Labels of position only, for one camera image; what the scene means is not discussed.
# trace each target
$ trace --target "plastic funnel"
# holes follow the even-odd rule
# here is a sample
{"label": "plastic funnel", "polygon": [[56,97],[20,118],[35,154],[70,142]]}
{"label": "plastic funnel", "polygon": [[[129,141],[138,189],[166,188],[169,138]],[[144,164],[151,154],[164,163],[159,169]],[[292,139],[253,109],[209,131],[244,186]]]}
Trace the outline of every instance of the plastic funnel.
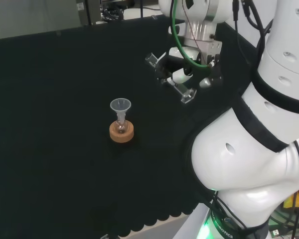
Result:
{"label": "plastic funnel", "polygon": [[111,102],[110,107],[118,115],[118,122],[124,124],[125,113],[131,107],[131,102],[128,99],[118,98]]}

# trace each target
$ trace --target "yellow object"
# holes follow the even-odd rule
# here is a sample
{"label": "yellow object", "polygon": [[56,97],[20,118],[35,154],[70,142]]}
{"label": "yellow object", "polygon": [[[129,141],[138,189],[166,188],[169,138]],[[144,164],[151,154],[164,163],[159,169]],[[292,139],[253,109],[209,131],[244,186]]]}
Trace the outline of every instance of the yellow object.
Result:
{"label": "yellow object", "polygon": [[[284,208],[286,208],[286,209],[292,208],[293,207],[293,200],[294,200],[294,195],[288,197],[284,202]],[[296,208],[299,208],[299,193],[297,193]]]}

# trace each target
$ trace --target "black fabric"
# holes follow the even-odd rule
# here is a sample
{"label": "black fabric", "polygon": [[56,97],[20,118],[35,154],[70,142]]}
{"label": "black fabric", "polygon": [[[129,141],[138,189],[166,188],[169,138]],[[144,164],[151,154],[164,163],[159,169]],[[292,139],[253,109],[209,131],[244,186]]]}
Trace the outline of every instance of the black fabric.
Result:
{"label": "black fabric", "polygon": [[251,79],[255,89],[267,101],[286,111],[299,114],[299,100],[286,96],[269,86],[256,69],[251,70]]}
{"label": "black fabric", "polygon": [[278,153],[288,147],[288,144],[277,139],[253,114],[241,96],[234,100],[232,108],[245,130],[267,149]]}
{"label": "black fabric", "polygon": [[[0,40],[0,239],[126,236],[192,212],[200,198],[184,154],[250,80],[235,32],[221,24],[224,86],[199,89],[205,76],[194,72],[196,98],[181,103],[144,63],[173,46],[168,24],[162,16]],[[119,97],[132,102],[135,127],[123,145],[109,137]]]}

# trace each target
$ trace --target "black strap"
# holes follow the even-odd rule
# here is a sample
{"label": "black strap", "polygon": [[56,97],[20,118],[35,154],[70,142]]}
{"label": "black strap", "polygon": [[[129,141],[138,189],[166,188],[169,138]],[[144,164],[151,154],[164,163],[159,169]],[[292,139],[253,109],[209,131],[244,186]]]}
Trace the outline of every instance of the black strap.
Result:
{"label": "black strap", "polygon": [[269,86],[256,69],[251,69],[251,81],[258,93],[281,109],[299,114],[299,100],[286,96]]}
{"label": "black strap", "polygon": [[277,153],[288,147],[288,144],[277,139],[253,114],[245,101],[238,96],[233,104],[237,119],[245,130],[267,149]]}
{"label": "black strap", "polygon": [[264,222],[259,226],[253,228],[247,228],[247,229],[241,229],[238,225],[236,225],[237,229],[234,229],[231,226],[227,225],[227,223],[225,222],[225,218],[217,217],[217,215],[215,215],[212,211],[210,216],[213,220],[215,228],[220,233],[220,235],[225,239],[244,239],[248,235],[257,232],[263,229],[264,227],[267,227],[269,222],[268,219],[266,222]]}

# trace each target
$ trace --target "green light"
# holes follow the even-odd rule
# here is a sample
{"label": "green light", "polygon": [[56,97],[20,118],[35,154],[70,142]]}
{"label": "green light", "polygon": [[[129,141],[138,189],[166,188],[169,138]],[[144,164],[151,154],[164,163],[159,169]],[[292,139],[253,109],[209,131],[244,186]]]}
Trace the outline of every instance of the green light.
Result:
{"label": "green light", "polygon": [[208,224],[204,224],[200,228],[196,239],[207,239],[207,238],[209,238],[209,233],[210,233],[210,230],[209,230]]}

